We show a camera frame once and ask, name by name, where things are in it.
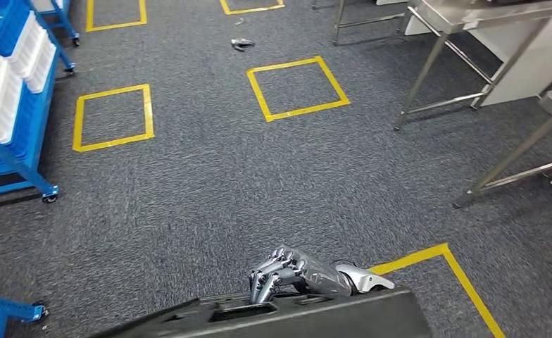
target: black case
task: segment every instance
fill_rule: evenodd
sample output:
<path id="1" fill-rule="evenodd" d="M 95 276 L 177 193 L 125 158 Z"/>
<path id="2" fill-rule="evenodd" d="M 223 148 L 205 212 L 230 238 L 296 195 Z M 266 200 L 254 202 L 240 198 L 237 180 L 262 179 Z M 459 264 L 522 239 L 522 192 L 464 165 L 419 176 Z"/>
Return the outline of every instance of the black case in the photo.
<path id="1" fill-rule="evenodd" d="M 249 294 L 193 299 L 92 338 L 431 336 L 415 295 L 400 288 L 351 297 L 282 293 L 264 304 L 249 304 Z"/>

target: steel table leg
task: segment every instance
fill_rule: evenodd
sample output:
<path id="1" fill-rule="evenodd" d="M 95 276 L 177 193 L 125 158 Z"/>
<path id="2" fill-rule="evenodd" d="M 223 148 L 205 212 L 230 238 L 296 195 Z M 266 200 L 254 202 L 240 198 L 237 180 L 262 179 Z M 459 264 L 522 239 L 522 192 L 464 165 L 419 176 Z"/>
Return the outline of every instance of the steel table leg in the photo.
<path id="1" fill-rule="evenodd" d="M 399 22 L 399 26 L 398 28 L 396 28 L 396 31 L 398 33 L 403 33 L 404 35 L 404 32 L 406 31 L 406 28 L 408 26 L 408 22 L 410 21 L 410 17 L 411 17 L 411 12 L 409 11 L 408 7 L 407 9 L 405 10 L 405 14 L 401 20 L 401 22 Z"/>
<path id="2" fill-rule="evenodd" d="M 396 119 L 396 122 L 394 123 L 394 131 L 399 131 L 401 129 L 401 126 L 405 123 L 407 113 L 409 112 L 410 107 L 413 104 L 413 101 L 415 100 L 417 93 L 419 92 L 419 88 L 421 88 L 421 84 L 423 83 L 423 80 L 425 80 L 425 77 L 429 73 L 429 70 L 432 68 L 432 65 L 436 61 L 436 58 L 444 48 L 444 45 L 446 44 L 446 40 L 448 40 L 448 37 L 449 36 L 446 33 L 441 33 L 438 39 L 436 40 L 436 44 L 434 45 L 434 48 L 432 49 L 432 51 L 429 53 L 429 56 L 427 57 L 427 61 L 425 61 L 425 64 L 423 65 L 423 69 L 421 70 L 421 73 L 417 78 L 417 81 L 415 81 L 413 88 L 410 90 L 410 94 L 408 95 L 408 98 L 404 104 L 403 110 L 399 113 L 399 116 Z"/>
<path id="3" fill-rule="evenodd" d="M 344 13 L 344 0 L 340 0 L 340 5 L 338 7 L 338 16 L 336 17 L 336 23 L 334 24 L 334 39 L 332 43 L 334 45 L 338 44 L 338 33 L 340 32 L 340 22 L 342 21 L 342 14 Z"/>
<path id="4" fill-rule="evenodd" d="M 502 173 L 511 163 L 513 163 L 519 157 L 521 157 L 529 148 L 531 148 L 534 144 L 536 144 L 550 130 L 552 130 L 552 117 L 549 118 L 546 122 L 544 122 L 541 126 L 539 126 L 533 133 L 531 133 L 531 135 L 528 138 L 526 138 L 525 141 L 523 141 L 515 150 L 511 151 L 506 157 L 504 157 L 487 174 L 485 174 L 481 179 L 479 179 L 477 183 L 471 186 L 469 190 L 467 190 L 460 198 L 458 198 L 453 203 L 453 206 L 455 208 L 460 208 L 463 205 L 465 205 L 469 200 L 471 200 L 471 198 L 477 193 L 486 189 L 490 189 L 492 187 L 497 187 L 499 185 L 504 185 L 505 183 L 508 183 L 508 182 L 504 182 L 506 180 L 499 180 L 496 182 L 492 182 L 492 183 L 499 183 L 499 184 L 491 184 L 490 182 L 496 176 Z M 544 165 L 537 169 L 550 170 L 552 169 L 552 163 L 550 165 Z M 515 180 L 518 180 L 526 176 L 530 176 L 530 174 L 534 173 L 532 171 L 529 173 L 529 171 L 531 170 L 528 170 L 527 172 L 510 177 L 511 178 L 510 182 L 514 182 Z"/>

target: yellow tape square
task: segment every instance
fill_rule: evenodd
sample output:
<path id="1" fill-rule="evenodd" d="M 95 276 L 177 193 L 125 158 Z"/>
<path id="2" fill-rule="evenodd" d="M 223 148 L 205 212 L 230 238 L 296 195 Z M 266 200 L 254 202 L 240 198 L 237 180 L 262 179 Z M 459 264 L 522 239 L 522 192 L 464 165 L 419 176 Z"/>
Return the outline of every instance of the yellow tape square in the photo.
<path id="1" fill-rule="evenodd" d="M 491 316 L 491 313 L 475 291 L 475 288 L 467 278 L 467 275 L 465 275 L 463 269 L 460 268 L 460 266 L 458 265 L 456 258 L 454 258 L 454 255 L 450 252 L 450 248 L 448 248 L 448 243 L 440 244 L 429 249 L 412 253 L 406 257 L 398 259 L 397 261 L 373 266 L 371 267 L 370 271 L 372 273 L 375 273 L 376 275 L 386 275 L 387 273 L 391 273 L 392 271 L 406 268 L 409 265 L 423 262 L 437 256 L 443 256 L 444 259 L 446 259 L 446 262 L 450 266 L 450 269 L 452 270 L 456 278 L 458 278 L 460 285 L 463 287 L 463 289 L 471 299 L 471 302 L 473 302 L 473 305 L 475 305 L 475 308 L 483 318 L 484 322 L 487 324 L 487 327 L 494 335 L 494 337 L 504 338 L 504 333 L 498 326 L 498 323 L 496 323 L 494 317 Z"/>
<path id="2" fill-rule="evenodd" d="M 97 30 L 112 30 L 114 28 L 123 28 L 136 25 L 147 24 L 147 10 L 146 0 L 139 1 L 139 21 L 132 23 L 118 23 L 115 25 L 105 25 L 94 27 L 94 0 L 87 0 L 87 7 L 85 9 L 85 32 L 96 32 Z"/>
<path id="3" fill-rule="evenodd" d="M 334 91 L 336 92 L 336 94 L 338 94 L 339 100 L 334 102 L 329 102 L 327 104 L 318 104 L 316 106 L 311 106 L 307 108 L 295 109 L 294 111 L 285 111 L 283 113 L 272 114 L 270 112 L 270 109 L 268 108 L 268 105 L 265 102 L 265 98 L 263 97 L 261 89 L 259 88 L 259 84 L 257 83 L 255 73 L 263 72 L 264 70 L 274 70 L 274 69 L 294 67 L 296 65 L 307 65 L 309 63 L 317 63 L 318 65 L 320 65 L 320 68 L 324 72 L 324 75 L 326 75 L 326 78 L 328 79 L 328 81 L 330 81 L 330 84 L 334 88 Z M 265 118 L 266 122 L 272 122 L 273 120 L 278 120 L 280 118 L 289 118 L 295 115 L 312 113 L 314 111 L 321 111 L 328 108 L 345 106 L 350 103 L 349 98 L 346 97 L 346 95 L 342 91 L 342 88 L 340 87 L 340 84 L 338 84 L 332 72 L 330 72 L 330 69 L 328 69 L 328 67 L 326 66 L 326 63 L 320 56 L 308 58 L 306 60 L 251 68 L 247 70 L 247 77 L 249 78 L 249 82 L 251 83 L 251 88 L 253 89 L 253 93 L 256 95 L 258 104 L 260 106 L 261 112 L 263 113 L 263 117 Z"/>
<path id="4" fill-rule="evenodd" d="M 226 3 L 226 1 L 227 0 L 220 0 L 220 4 L 222 5 L 222 10 L 224 10 L 224 14 L 226 14 L 226 15 L 269 11 L 270 9 L 279 9 L 279 8 L 284 7 L 284 0 L 276 0 L 276 5 L 274 5 L 274 6 L 239 9 L 239 10 L 236 10 L 236 11 L 231 11 L 230 8 L 228 8 L 228 4 Z"/>
<path id="5" fill-rule="evenodd" d="M 144 122 L 145 122 L 145 133 L 123 137 L 120 139 L 113 139 L 107 142 L 99 142 L 94 144 L 81 144 L 82 133 L 83 133 L 83 108 L 85 106 L 85 100 L 97 99 L 99 97 L 122 94 L 126 92 L 134 92 L 141 90 L 144 96 Z M 119 144 L 125 144 L 130 142 L 141 141 L 144 139 L 150 139 L 153 137 L 153 118 L 151 112 L 151 95 L 149 90 L 149 84 L 139 84 L 137 86 L 124 87 L 108 90 L 105 92 L 93 93 L 88 95 L 80 96 L 77 99 L 77 105 L 75 107 L 75 127 L 73 129 L 73 150 L 83 152 L 90 150 L 97 150 L 102 148 L 108 148 L 110 146 L 117 146 Z"/>

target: small object on floor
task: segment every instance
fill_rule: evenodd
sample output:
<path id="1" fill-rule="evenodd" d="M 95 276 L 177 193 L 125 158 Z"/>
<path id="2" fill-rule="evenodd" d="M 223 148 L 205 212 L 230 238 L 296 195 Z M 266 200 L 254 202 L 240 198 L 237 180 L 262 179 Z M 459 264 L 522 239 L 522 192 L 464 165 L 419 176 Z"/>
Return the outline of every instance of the small object on floor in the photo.
<path id="1" fill-rule="evenodd" d="M 256 45 L 255 42 L 248 40 L 248 39 L 232 39 L 230 40 L 230 44 L 232 45 L 232 48 L 236 49 L 237 51 L 245 51 L 247 48 L 251 48 Z"/>

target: robotic hand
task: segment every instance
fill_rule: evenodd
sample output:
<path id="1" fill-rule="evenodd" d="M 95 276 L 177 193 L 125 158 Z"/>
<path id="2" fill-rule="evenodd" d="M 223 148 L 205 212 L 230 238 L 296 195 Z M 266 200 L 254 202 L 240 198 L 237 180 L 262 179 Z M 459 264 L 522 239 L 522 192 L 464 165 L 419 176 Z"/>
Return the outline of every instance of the robotic hand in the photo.
<path id="1" fill-rule="evenodd" d="M 249 274 L 251 303 L 264 303 L 282 285 L 292 284 L 301 293 L 364 294 L 374 288 L 393 289 L 394 283 L 354 265 L 331 266 L 303 252 L 281 246 Z"/>

